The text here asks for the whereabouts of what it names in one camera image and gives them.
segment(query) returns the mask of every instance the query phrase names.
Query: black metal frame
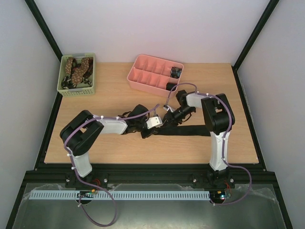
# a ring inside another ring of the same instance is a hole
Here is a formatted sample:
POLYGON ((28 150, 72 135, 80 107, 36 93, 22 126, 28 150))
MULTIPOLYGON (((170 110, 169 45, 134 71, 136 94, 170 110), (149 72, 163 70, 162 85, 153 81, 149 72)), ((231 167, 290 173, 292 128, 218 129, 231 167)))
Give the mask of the black metal frame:
MULTIPOLYGON (((52 36, 46 22, 44 21, 37 5, 33 0, 25 0, 29 9, 33 13, 37 23, 50 43, 50 46, 54 50, 57 58, 61 60, 62 53, 52 36)), ((252 174, 253 184, 272 184, 275 190, 276 197, 279 201, 282 215, 288 229, 292 228, 285 203, 276 180, 274 172, 266 171, 266 166, 262 156, 262 152, 257 140, 257 136, 254 130, 253 122, 250 116, 250 112, 247 106, 247 102, 244 96, 244 92, 241 86, 241 82, 237 73, 238 68, 245 59, 246 55, 250 51, 256 38, 258 37, 263 26, 267 22, 274 8, 279 0, 270 0, 265 11, 263 12, 259 22, 257 23, 254 31, 252 32, 249 40, 247 41, 243 51, 237 59, 235 65, 232 67, 236 85, 241 97, 245 116, 249 125, 249 129, 252 135, 253 143, 256 149, 258 164, 241 164, 246 167, 252 174)), ((21 203, 22 196, 24 194, 25 187, 28 183, 66 183, 66 179, 70 179, 72 174, 70 164, 45 164, 44 159, 48 149, 48 145, 51 139, 51 134, 54 128, 56 117, 61 105, 62 96, 57 93, 54 106, 50 115, 50 119, 46 128, 46 132, 41 144, 41 148, 38 154, 38 158, 33 171, 27 171, 16 198, 15 205, 10 215, 7 229, 12 228, 14 220, 16 218, 19 204, 21 203)), ((134 164, 93 164, 92 165, 95 174, 106 177, 108 183, 120 184, 120 183, 157 183, 157 184, 169 184, 175 183, 179 185, 188 185, 194 188, 206 188, 207 190, 213 190, 210 187, 206 187, 203 181, 204 174, 206 174, 207 164, 192 164, 192 165, 134 165, 134 164)), ((232 175, 235 183, 246 184, 249 182, 248 175, 240 169, 232 169, 232 175)))

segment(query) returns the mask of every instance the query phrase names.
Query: green basket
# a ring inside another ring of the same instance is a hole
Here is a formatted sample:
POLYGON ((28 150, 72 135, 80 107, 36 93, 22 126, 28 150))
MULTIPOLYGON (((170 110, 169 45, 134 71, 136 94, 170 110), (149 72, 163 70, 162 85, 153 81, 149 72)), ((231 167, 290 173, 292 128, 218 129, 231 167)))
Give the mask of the green basket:
POLYGON ((80 53, 80 54, 72 54, 72 55, 63 55, 61 57, 61 67, 59 70, 59 77, 57 82, 57 91, 62 94, 62 96, 77 96, 77 95, 86 95, 86 94, 95 94, 95 54, 94 53, 80 53), (82 87, 86 86, 84 83, 78 84, 79 88, 73 88, 73 89, 63 89, 61 87, 61 82, 63 78, 66 76, 65 72, 65 66, 67 59, 69 57, 73 57, 76 59, 77 63, 80 63, 82 58, 84 57, 93 57, 93 72, 92 75, 88 78, 92 82, 92 87, 82 87))

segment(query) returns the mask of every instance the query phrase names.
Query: white wall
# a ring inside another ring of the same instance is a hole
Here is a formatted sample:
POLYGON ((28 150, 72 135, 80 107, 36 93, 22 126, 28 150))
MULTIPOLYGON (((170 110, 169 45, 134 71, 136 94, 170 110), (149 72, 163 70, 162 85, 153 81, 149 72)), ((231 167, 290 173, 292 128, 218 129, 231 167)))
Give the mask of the white wall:
POLYGON ((64 54, 235 63, 269 0, 36 0, 64 54))
POLYGON ((0 228, 32 170, 56 96, 59 61, 23 0, 0 1, 0 228))
POLYGON ((305 1, 282 0, 239 70, 268 170, 305 225, 305 1))

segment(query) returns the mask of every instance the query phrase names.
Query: wooden tabletop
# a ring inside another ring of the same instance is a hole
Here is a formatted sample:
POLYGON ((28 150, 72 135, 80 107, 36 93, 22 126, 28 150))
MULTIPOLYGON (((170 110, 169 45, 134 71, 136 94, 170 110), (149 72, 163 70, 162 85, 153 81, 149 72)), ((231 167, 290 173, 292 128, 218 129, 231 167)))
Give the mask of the wooden tabletop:
MULTIPOLYGON (((131 67, 132 63, 97 63, 96 94, 62 99, 45 163, 70 162, 59 134, 65 125, 82 110, 89 110, 94 115, 117 116, 132 110, 137 104, 151 109, 160 103, 157 113, 163 117, 165 110, 162 106, 166 98, 131 89, 126 79, 131 67)), ((228 161, 229 163, 258 163, 230 64, 184 64, 180 82, 196 84, 201 93, 226 94, 236 120, 229 137, 228 161)), ((179 90, 182 89, 187 92, 194 90, 189 85, 180 86, 179 90)), ((173 108, 179 107, 175 97, 170 100, 169 105, 173 108)), ((184 125, 203 124, 202 110, 197 109, 197 112, 184 125)), ((89 155, 91 163, 209 163, 211 138, 153 135, 142 139, 140 133, 107 134, 97 138, 89 155)))

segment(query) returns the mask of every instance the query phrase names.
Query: patterned fabric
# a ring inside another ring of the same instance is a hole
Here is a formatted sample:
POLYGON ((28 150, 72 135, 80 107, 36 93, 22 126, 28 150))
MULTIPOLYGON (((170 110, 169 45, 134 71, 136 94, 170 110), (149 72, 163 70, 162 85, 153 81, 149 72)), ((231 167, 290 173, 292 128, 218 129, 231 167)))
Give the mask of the patterned fabric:
POLYGON ((93 58, 82 58, 81 63, 77 64, 73 57, 69 57, 65 66, 65 72, 67 76, 61 82, 63 89, 76 88, 80 83, 88 84, 91 87, 92 82, 88 78, 93 73, 93 58))

